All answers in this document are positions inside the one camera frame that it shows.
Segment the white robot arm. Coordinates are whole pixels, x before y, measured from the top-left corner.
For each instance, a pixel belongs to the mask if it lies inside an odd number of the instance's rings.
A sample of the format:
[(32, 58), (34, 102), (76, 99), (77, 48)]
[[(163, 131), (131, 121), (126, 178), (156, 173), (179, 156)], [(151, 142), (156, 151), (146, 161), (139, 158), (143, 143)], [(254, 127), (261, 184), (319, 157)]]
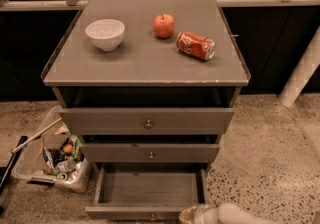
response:
[(179, 214), (182, 224), (277, 224), (272, 220), (256, 217), (232, 203), (219, 207), (201, 204)]

